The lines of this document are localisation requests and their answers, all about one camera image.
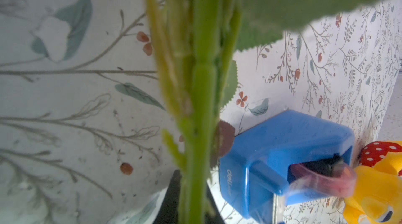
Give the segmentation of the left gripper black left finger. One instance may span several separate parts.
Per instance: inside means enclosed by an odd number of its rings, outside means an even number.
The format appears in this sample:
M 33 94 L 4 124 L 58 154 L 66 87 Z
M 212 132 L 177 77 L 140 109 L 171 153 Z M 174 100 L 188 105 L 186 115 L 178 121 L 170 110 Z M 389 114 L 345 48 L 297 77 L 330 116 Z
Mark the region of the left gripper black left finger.
M 181 172 L 180 170 L 175 170 L 161 208 L 153 222 L 153 224 L 177 224 L 178 221 L 178 209 L 179 209 L 179 198 L 181 190 Z

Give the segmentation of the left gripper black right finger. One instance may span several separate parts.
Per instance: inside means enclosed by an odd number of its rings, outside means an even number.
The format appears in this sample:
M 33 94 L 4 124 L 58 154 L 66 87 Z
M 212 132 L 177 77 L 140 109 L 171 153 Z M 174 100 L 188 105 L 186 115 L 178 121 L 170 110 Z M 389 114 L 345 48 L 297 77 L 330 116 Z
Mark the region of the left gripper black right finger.
M 225 224 L 208 185 L 206 185 L 205 224 Z

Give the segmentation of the blue tape dispenser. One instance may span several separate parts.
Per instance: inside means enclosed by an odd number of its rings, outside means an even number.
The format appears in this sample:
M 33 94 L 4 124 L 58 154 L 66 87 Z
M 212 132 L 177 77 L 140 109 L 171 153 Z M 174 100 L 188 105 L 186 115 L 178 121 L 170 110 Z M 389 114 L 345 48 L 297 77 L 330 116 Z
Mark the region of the blue tape dispenser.
M 220 159 L 223 199 L 243 218 L 283 224 L 288 206 L 353 194 L 353 131 L 285 111 L 235 137 Z

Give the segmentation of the pink artificial flower bouquet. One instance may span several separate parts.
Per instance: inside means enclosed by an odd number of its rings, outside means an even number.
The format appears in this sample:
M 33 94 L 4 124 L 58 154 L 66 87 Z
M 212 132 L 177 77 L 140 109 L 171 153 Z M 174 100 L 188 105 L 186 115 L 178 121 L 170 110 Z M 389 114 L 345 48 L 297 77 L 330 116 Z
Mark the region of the pink artificial flower bouquet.
M 284 39 L 304 45 L 294 33 L 322 17 L 351 11 L 378 0 L 145 0 L 167 111 L 185 140 L 180 152 L 162 135 L 182 172 L 180 224 L 202 224 L 213 215 L 206 197 L 211 158 L 222 146 L 219 113 L 234 53 Z

